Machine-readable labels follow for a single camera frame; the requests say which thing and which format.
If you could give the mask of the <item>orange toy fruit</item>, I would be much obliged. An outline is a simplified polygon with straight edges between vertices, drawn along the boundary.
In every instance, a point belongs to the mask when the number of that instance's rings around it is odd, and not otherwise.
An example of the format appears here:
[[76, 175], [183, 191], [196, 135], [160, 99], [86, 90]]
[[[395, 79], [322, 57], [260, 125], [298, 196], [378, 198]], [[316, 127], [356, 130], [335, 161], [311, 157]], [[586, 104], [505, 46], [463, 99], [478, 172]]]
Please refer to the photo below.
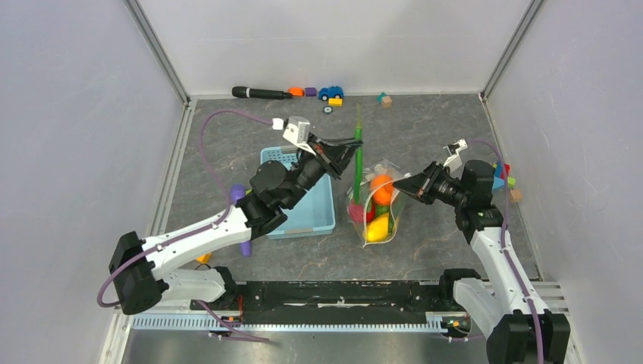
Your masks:
[[371, 180], [369, 189], [372, 192], [373, 200], [378, 205], [390, 205], [394, 193], [393, 180], [388, 174], [379, 174]]

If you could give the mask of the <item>red toy apple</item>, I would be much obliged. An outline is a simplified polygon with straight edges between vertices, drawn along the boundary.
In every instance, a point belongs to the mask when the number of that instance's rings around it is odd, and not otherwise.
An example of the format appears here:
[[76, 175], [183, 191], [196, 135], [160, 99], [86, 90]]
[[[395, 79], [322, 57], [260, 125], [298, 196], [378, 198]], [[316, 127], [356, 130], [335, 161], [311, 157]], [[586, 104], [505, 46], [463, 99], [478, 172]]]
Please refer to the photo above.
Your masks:
[[350, 201], [348, 205], [348, 214], [353, 223], [361, 224], [364, 221], [368, 224], [376, 217], [376, 204], [368, 202], [366, 206]]

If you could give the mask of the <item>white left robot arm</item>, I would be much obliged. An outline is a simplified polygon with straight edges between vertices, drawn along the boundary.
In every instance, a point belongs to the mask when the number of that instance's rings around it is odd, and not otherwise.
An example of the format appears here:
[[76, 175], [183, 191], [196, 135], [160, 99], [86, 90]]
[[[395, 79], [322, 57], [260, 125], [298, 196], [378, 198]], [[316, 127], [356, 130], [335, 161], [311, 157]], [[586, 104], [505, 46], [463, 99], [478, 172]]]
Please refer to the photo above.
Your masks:
[[251, 191], [224, 211], [155, 237], [139, 238], [131, 231], [122, 235], [108, 264], [110, 275], [101, 286], [97, 302], [106, 307], [103, 295], [114, 286], [125, 315], [145, 312], [162, 301], [201, 300], [220, 309], [231, 308], [238, 289], [222, 269], [184, 271], [182, 266], [205, 253], [263, 237], [286, 220], [293, 209], [325, 176], [338, 179], [361, 147], [358, 139], [324, 140], [310, 134], [290, 167], [266, 161], [250, 179]]

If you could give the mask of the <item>clear dotted zip top bag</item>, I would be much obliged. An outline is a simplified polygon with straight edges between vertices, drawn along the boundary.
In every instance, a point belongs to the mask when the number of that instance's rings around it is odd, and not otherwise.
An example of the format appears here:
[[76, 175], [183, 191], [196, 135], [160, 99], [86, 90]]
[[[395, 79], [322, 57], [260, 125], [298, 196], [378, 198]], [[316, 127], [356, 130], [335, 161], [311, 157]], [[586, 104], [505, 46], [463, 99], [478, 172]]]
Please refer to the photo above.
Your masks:
[[[376, 208], [377, 206], [379, 206], [373, 200], [372, 192], [369, 189], [371, 180], [379, 174], [390, 175], [394, 179], [393, 182], [406, 176], [397, 165], [395, 165], [393, 162], [390, 162], [387, 159], [383, 159], [373, 165], [364, 167], [362, 169], [362, 182], [360, 187], [360, 193], [361, 193], [360, 204], [363, 204], [364, 206], [366, 206], [368, 202], [373, 202], [374, 204], [376, 204]], [[346, 193], [346, 201], [347, 201], [347, 209], [348, 209], [349, 202], [353, 201], [353, 186], [349, 188]], [[407, 197], [404, 196], [400, 191], [394, 188], [394, 193], [389, 206], [391, 208], [391, 212], [396, 216], [396, 225], [393, 233], [390, 234], [386, 240], [381, 241], [379, 243], [366, 243], [365, 229], [366, 229], [367, 223], [365, 221], [361, 224], [353, 223], [350, 220], [350, 217], [347, 211], [349, 222], [352, 224], [356, 233], [361, 238], [362, 246], [364, 248], [366, 248], [367, 246], [386, 244], [394, 240], [394, 238], [397, 236], [398, 229], [400, 228], [401, 217], [403, 214], [403, 210], [406, 207], [406, 202], [407, 202]]]

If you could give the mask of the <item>yellow toy lemon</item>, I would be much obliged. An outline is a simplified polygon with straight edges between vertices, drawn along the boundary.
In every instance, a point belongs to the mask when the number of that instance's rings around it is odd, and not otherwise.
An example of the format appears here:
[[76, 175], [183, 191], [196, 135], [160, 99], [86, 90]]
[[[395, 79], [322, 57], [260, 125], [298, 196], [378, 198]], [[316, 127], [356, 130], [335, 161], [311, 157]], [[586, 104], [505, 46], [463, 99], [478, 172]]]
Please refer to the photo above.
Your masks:
[[379, 243], [389, 236], [390, 214], [385, 213], [374, 218], [365, 229], [366, 243]]

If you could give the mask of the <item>green toy bean pod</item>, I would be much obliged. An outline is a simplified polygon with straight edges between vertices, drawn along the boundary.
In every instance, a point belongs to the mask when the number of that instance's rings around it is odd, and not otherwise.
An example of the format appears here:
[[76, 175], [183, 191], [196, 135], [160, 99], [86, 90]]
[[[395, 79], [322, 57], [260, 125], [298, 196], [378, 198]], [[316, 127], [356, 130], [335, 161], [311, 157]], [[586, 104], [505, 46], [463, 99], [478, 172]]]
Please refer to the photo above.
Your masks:
[[[355, 128], [354, 137], [356, 140], [362, 140], [362, 113], [361, 105], [357, 104], [357, 123]], [[359, 146], [355, 153], [355, 177], [353, 182], [353, 202], [355, 205], [360, 204], [360, 187], [362, 182], [362, 164], [363, 164], [363, 153], [362, 147]]]

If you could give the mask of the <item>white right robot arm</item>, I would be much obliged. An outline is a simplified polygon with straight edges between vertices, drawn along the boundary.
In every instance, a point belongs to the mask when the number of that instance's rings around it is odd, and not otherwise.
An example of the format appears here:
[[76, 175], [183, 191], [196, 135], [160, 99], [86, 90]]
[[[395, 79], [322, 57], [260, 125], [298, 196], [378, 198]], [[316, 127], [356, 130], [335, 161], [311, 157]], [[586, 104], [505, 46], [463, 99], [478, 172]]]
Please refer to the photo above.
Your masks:
[[424, 171], [393, 183], [396, 190], [426, 205], [454, 208], [456, 226], [480, 259], [492, 290], [472, 272], [446, 270], [438, 300], [447, 309], [463, 307], [486, 340], [489, 363], [563, 363], [571, 327], [539, 296], [520, 265], [510, 232], [493, 204], [495, 169], [470, 160], [461, 177], [432, 162]]

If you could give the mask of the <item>green toy cucumber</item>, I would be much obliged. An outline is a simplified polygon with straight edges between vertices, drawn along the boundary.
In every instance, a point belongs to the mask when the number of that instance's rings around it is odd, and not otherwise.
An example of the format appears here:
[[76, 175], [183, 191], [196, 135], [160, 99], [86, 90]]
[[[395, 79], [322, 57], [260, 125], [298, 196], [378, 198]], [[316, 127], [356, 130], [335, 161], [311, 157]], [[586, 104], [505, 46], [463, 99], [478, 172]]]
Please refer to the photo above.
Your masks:
[[396, 216], [391, 212], [390, 206], [377, 206], [375, 226], [382, 234], [390, 235], [396, 225]]

